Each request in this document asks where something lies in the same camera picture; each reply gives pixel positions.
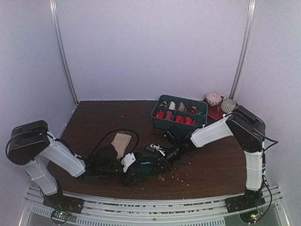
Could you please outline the dark green christmas sock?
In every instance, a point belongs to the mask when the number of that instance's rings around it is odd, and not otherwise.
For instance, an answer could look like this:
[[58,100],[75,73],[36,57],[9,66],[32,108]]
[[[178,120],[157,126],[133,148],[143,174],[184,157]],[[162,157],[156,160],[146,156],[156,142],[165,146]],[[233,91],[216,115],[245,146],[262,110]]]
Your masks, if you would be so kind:
[[136,161],[136,173],[140,176],[154,176],[159,174],[159,161],[156,157],[142,157]]

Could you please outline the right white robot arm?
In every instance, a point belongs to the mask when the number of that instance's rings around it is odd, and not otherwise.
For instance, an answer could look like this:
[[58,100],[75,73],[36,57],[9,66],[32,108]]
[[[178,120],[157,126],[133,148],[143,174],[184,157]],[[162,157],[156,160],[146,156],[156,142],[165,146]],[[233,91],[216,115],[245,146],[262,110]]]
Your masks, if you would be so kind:
[[196,148],[223,139],[234,137],[246,158],[246,190],[241,197],[241,204],[250,208],[259,200],[259,191],[265,175],[266,159],[265,141],[271,142],[270,146],[278,144],[265,134],[266,125],[262,119],[241,105],[236,106],[232,112],[208,125],[196,128],[194,131],[185,132],[173,125],[168,128],[164,137],[172,144],[156,158],[147,173],[150,176],[169,171],[173,163],[181,158],[184,153]]

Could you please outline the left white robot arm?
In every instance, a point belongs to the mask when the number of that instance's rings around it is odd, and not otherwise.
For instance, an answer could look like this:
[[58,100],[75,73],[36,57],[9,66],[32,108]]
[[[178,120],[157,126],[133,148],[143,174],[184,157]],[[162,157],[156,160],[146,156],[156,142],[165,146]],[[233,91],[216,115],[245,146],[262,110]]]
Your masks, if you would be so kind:
[[41,157],[83,181],[119,178],[129,184],[126,174],[142,155],[130,152],[120,157],[116,148],[116,142],[113,142],[110,147],[94,149],[84,158],[74,153],[66,141],[55,138],[48,130],[48,124],[39,120],[12,129],[6,146],[6,156],[12,163],[24,169],[57,209],[63,209],[68,204],[67,197],[63,195],[59,181],[49,173]]

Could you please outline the red socks in box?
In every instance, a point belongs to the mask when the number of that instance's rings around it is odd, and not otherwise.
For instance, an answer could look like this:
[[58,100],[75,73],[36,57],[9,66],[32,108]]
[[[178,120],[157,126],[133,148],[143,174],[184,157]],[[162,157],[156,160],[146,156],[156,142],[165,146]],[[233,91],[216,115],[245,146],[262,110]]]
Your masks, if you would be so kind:
[[[178,123],[184,123],[184,124],[188,124],[188,125],[194,125],[195,121],[188,116],[181,116],[181,115],[176,115],[175,112],[173,112],[173,119],[172,121],[178,122]],[[164,119],[166,112],[164,112],[163,110],[160,111],[156,111],[155,113],[155,118],[157,119]]]

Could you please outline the beige striped sock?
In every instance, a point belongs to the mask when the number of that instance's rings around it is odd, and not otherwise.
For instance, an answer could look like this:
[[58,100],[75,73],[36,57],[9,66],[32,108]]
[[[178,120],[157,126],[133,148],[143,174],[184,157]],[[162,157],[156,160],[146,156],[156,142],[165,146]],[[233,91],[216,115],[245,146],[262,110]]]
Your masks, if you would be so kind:
[[124,156],[125,150],[131,141],[132,136],[126,133],[117,133],[111,142],[111,145],[117,151],[117,159]]

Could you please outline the maroon rolled sock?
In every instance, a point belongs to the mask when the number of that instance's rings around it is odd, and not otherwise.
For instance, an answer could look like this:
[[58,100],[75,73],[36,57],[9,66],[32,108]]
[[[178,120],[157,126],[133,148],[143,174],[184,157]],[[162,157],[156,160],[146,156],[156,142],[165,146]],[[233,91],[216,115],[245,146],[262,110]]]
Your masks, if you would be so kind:
[[174,113],[172,111],[166,111],[164,119],[171,121],[173,119],[173,115],[174,115]]

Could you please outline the green divided storage box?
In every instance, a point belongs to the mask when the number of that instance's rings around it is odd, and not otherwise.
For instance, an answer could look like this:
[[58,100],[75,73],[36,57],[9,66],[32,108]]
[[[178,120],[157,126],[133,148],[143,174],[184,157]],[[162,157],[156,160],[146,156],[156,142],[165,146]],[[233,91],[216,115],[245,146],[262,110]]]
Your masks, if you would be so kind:
[[175,125],[183,131],[193,131],[207,124],[208,104],[203,101],[161,95],[152,113],[152,125],[168,129]]

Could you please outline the cream rolled sock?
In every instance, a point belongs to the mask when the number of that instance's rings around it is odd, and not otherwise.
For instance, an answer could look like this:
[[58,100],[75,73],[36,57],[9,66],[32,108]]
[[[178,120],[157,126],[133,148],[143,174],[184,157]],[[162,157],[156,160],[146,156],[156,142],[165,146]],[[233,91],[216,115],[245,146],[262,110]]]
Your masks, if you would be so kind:
[[176,102],[170,101],[169,106],[168,106],[168,109],[169,109],[169,110],[176,110],[176,106],[177,106],[177,103],[176,103]]

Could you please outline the red round plate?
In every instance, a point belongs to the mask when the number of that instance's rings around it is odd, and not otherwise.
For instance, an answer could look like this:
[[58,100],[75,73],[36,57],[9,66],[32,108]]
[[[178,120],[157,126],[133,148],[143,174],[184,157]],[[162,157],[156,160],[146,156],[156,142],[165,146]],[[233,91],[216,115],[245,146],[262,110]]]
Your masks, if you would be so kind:
[[205,103],[208,104],[208,110],[207,110],[207,114],[208,116],[210,116],[212,119],[214,120],[219,120],[221,118],[223,118],[224,115],[227,115],[228,113],[224,113],[222,110],[221,110],[221,104],[222,104],[222,101],[216,105],[216,106],[211,106],[209,105],[209,103],[206,101],[206,98],[204,99],[205,100]]

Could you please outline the pink patterned bowl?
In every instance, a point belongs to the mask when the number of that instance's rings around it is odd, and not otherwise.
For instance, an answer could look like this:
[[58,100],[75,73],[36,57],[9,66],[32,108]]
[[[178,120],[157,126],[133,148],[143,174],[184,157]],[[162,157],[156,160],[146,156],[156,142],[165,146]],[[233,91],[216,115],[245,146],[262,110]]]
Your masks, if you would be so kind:
[[222,97],[216,93],[207,93],[206,101],[209,103],[209,105],[216,106],[222,101]]

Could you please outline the white striped cup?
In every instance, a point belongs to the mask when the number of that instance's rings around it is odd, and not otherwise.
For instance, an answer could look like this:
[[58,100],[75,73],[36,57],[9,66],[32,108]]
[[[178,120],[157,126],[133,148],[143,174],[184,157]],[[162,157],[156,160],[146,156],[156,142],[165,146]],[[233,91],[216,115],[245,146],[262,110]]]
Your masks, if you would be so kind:
[[222,101],[221,104],[221,110],[224,113],[230,113],[234,110],[234,108],[236,107],[236,102],[230,98],[225,98]]

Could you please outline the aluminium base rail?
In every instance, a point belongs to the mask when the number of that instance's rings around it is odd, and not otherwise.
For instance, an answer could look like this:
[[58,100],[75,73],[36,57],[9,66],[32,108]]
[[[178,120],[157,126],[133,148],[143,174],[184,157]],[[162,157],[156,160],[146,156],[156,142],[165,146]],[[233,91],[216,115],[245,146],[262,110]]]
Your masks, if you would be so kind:
[[[255,224],[241,217],[257,207],[229,213],[224,195],[182,200],[126,200],[65,192],[84,200],[82,212],[73,213],[63,226],[291,226],[285,202],[278,186],[270,188],[272,204],[265,216]],[[18,226],[55,226],[50,207],[43,205],[39,189],[30,186]]]

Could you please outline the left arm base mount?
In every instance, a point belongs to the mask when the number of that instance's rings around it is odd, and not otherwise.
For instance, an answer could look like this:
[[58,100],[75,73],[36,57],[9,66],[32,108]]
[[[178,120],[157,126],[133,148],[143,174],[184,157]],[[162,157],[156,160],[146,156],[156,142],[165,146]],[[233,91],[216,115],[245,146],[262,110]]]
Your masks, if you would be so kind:
[[45,196],[43,205],[51,207],[57,211],[80,214],[84,205],[84,200],[64,195],[58,198],[49,198]]

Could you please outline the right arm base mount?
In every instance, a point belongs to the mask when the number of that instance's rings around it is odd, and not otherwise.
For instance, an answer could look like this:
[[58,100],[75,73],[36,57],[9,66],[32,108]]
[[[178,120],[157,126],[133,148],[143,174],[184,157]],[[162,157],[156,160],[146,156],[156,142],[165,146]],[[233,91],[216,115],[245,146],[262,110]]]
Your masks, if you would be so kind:
[[261,205],[266,203],[262,194],[244,194],[225,199],[228,213],[255,208],[258,203]]

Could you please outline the right aluminium corner post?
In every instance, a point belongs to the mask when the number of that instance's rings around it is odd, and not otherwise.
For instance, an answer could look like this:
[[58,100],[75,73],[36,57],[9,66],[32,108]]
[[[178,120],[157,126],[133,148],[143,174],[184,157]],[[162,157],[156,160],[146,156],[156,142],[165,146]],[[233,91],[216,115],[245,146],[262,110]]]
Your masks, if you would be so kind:
[[242,42],[241,51],[238,59],[238,65],[237,65],[235,77],[229,95],[229,98],[233,99],[234,101],[236,101],[238,98],[239,90],[242,84],[244,71],[246,67],[247,54],[252,42],[256,6],[257,6],[256,0],[249,0],[243,42]]

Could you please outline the aluminium corner post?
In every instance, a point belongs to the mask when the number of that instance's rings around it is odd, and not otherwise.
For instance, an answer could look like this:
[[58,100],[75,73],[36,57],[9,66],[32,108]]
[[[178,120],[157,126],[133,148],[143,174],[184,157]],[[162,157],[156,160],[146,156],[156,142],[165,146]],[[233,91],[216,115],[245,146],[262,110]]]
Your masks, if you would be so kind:
[[66,78],[67,86],[68,86],[69,92],[71,94],[71,97],[73,99],[73,102],[75,105],[77,105],[79,103],[79,101],[78,101],[75,87],[74,87],[74,84],[73,84],[73,81],[71,78],[70,69],[68,66],[66,53],[65,53],[65,49],[64,49],[64,45],[63,45],[63,38],[62,38],[62,33],[61,33],[61,28],[60,28],[60,23],[59,23],[59,16],[58,16],[58,11],[57,11],[57,2],[56,2],[56,0],[50,0],[49,4],[50,4],[50,12],[51,12],[51,16],[52,16],[53,25],[54,25],[54,30],[55,30],[55,35],[56,35],[56,40],[57,40],[57,44],[58,44],[58,49],[59,49],[60,59],[61,59],[62,67],[63,67],[64,76]]
[[233,99],[234,101],[236,101],[238,98],[239,90],[242,84],[244,71],[246,67],[247,54],[252,42],[256,6],[257,6],[256,0],[249,0],[243,42],[242,42],[241,51],[238,59],[238,65],[237,65],[235,77],[229,95],[229,98]]

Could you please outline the left aluminium corner post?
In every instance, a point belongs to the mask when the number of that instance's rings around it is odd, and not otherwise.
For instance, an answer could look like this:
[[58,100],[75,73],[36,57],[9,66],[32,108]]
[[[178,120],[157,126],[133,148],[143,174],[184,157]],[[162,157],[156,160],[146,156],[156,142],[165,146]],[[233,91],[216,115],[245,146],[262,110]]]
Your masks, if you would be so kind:
[[57,11],[57,2],[56,2],[56,0],[50,0],[49,4],[50,4],[50,12],[51,12],[51,16],[52,16],[53,25],[54,25],[54,30],[55,30],[55,35],[56,35],[56,40],[57,40],[57,44],[58,44],[58,49],[59,49],[60,59],[61,59],[62,67],[63,67],[64,76],[66,78],[67,86],[68,86],[69,92],[71,94],[71,97],[73,99],[73,102],[75,105],[77,105],[79,103],[79,101],[78,101],[75,87],[74,87],[74,84],[73,84],[73,81],[71,78],[70,69],[68,66],[66,53],[65,53],[65,49],[64,49],[64,45],[63,45],[63,38],[62,38],[62,33],[61,33],[61,28],[60,28],[60,23],[59,23],[59,16],[58,16],[58,11]]

